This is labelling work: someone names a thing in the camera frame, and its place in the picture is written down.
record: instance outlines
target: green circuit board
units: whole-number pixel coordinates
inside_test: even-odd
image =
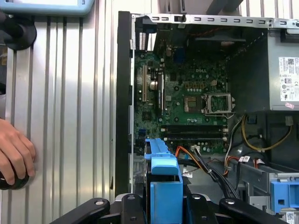
[[[162,59],[164,63],[164,110],[157,113],[157,84],[152,81],[150,70],[161,67],[161,59],[151,52],[135,56],[135,114],[134,135],[138,138],[140,130],[146,138],[161,138],[163,125],[225,126],[225,117],[206,116],[202,113],[202,95],[227,92],[225,62],[211,62],[193,58],[182,64],[171,58]],[[226,109],[226,100],[212,97],[212,109]],[[172,142],[167,141],[171,149]],[[199,145],[203,154],[225,153],[222,140],[190,142]]]

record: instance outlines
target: black clamp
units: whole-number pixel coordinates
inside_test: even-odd
[[[25,50],[36,40],[34,23],[26,18],[10,18],[0,12],[0,29],[5,32],[4,43],[12,50]]]

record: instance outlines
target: computer mouse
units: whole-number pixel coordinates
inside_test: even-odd
[[[19,179],[14,170],[14,184],[9,185],[4,179],[3,174],[0,172],[0,190],[18,190],[23,188],[28,183],[28,181],[29,181],[29,175],[27,172],[24,179]]]

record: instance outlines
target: chip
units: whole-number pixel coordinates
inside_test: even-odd
[[[143,121],[151,121],[151,112],[150,111],[145,111],[142,112],[142,120]]]
[[[186,96],[184,97],[184,111],[186,113],[201,113],[201,102],[202,98],[200,96]]]
[[[165,101],[171,101],[171,96],[165,96]]]

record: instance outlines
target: corrugated metal surface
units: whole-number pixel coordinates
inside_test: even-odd
[[[47,224],[92,197],[113,198],[119,10],[157,13],[158,2],[96,0],[83,20],[36,18],[34,47],[9,51],[6,118],[33,141],[37,172],[3,192],[3,224]],[[244,1],[241,13],[299,17],[299,2]]]

